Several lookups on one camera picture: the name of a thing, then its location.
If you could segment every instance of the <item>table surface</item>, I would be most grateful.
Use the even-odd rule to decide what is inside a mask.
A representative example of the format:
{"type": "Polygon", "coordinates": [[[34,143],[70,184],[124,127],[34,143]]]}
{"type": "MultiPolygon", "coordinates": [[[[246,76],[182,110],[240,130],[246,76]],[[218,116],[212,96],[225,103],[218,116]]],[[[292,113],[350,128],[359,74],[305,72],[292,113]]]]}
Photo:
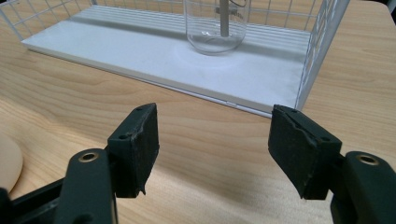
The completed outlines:
{"type": "MultiPolygon", "coordinates": [[[[120,223],[331,223],[267,149],[270,121],[128,77],[27,50],[0,20],[0,131],[21,147],[17,198],[103,148],[129,112],[158,105],[160,154],[147,195],[118,199],[120,223]]],[[[396,28],[387,8],[351,1],[304,107],[340,138],[396,168],[396,28]]]]}

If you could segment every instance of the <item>wood grain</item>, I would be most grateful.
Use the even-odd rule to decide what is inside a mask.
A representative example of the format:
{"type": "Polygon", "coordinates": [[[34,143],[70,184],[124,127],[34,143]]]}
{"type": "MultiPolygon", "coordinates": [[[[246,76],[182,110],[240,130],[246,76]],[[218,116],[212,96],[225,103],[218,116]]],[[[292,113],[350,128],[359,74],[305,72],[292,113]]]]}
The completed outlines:
{"type": "MultiPolygon", "coordinates": [[[[396,29],[386,8],[352,1],[304,112],[396,167],[396,29]]],[[[158,104],[160,154],[147,195],[118,200],[120,223],[331,223],[267,150],[270,120],[27,50],[0,20],[0,130],[21,147],[17,198],[64,176],[136,106],[158,104]]]]}

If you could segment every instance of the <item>wire mesh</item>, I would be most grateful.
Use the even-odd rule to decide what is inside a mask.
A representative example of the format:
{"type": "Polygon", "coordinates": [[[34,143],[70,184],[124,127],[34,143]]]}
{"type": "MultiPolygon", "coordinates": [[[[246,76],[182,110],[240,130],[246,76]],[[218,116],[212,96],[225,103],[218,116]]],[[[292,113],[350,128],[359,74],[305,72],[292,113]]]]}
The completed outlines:
{"type": "Polygon", "coordinates": [[[308,78],[306,74],[311,73],[314,62],[318,57],[319,51],[321,50],[320,47],[322,45],[323,39],[326,38],[328,24],[334,16],[336,1],[337,0],[323,0],[323,4],[321,5],[317,19],[315,20],[305,60],[303,84],[305,84],[306,79],[308,78]]]}
{"type": "MultiPolygon", "coordinates": [[[[322,1],[252,1],[249,22],[311,32],[322,1]]],[[[182,0],[11,0],[0,5],[0,14],[24,39],[91,5],[183,13],[182,0]]]]}

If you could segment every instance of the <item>white tray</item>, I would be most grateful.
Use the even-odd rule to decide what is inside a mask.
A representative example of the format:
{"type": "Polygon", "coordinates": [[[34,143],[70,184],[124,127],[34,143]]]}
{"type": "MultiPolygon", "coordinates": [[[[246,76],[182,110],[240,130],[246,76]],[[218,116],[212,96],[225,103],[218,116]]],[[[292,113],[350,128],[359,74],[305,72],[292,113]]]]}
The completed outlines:
{"type": "Polygon", "coordinates": [[[187,41],[182,15],[92,6],[22,43],[51,56],[268,116],[274,104],[295,107],[309,36],[250,24],[237,50],[206,56],[187,41]]]}

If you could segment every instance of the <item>white wire cage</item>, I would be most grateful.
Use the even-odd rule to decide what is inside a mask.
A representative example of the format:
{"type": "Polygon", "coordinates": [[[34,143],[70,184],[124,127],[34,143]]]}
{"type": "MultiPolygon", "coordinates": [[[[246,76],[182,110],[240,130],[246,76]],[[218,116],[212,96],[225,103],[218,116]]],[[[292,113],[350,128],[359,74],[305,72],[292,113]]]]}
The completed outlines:
{"type": "Polygon", "coordinates": [[[270,116],[302,109],[348,2],[252,0],[242,46],[212,57],[187,47],[180,0],[11,0],[0,14],[28,49],[270,116]]]}

